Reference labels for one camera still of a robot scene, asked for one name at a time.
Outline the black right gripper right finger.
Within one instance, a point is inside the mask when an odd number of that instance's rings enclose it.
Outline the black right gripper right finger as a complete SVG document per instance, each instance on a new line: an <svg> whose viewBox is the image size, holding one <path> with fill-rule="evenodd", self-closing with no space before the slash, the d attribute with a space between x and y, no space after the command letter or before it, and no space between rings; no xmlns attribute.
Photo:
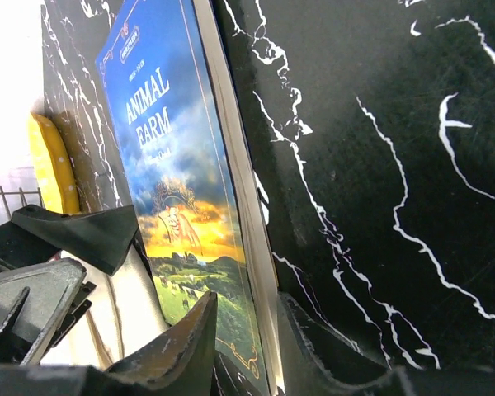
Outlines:
<svg viewBox="0 0 495 396"><path fill-rule="evenodd" d="M354 351L288 294L277 303L287 395L495 395L495 373L388 369Z"/></svg>

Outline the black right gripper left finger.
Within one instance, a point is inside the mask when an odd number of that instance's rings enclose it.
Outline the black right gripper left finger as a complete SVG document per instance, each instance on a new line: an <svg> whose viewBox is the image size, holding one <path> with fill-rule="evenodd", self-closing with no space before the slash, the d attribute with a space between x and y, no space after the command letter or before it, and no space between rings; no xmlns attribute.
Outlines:
<svg viewBox="0 0 495 396"><path fill-rule="evenodd" d="M0 395L208 395L217 308L217 294L205 292L180 322L105 371L0 365Z"/></svg>

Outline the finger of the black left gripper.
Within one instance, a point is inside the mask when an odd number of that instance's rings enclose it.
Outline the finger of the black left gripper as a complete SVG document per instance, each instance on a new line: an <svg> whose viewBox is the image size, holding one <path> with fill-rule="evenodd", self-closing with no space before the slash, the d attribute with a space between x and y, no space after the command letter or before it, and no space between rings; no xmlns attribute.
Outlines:
<svg viewBox="0 0 495 396"><path fill-rule="evenodd" d="M138 230L132 205L89 214L60 214L27 205L13 212L12 222L108 276L124 263Z"/></svg>
<svg viewBox="0 0 495 396"><path fill-rule="evenodd" d="M0 364L40 363L86 274L69 258L0 272Z"/></svg>

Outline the cream canvas backpack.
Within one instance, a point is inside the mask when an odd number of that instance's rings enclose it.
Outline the cream canvas backpack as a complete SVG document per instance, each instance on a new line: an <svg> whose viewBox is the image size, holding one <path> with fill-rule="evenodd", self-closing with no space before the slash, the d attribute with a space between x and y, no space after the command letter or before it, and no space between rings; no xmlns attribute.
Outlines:
<svg viewBox="0 0 495 396"><path fill-rule="evenodd" d="M92 365L105 370L168 329L153 279L134 247L113 276L80 263L87 269L86 280L96 286L88 297L92 306L46 353L43 365Z"/></svg>

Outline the blue Animal Farm book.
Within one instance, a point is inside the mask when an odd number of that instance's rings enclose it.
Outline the blue Animal Farm book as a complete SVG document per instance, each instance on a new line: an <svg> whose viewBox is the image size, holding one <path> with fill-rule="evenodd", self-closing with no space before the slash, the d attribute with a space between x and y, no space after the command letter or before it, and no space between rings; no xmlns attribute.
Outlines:
<svg viewBox="0 0 495 396"><path fill-rule="evenodd" d="M195 6L123 2L98 72L164 318L215 292L217 350L273 395Z"/></svg>

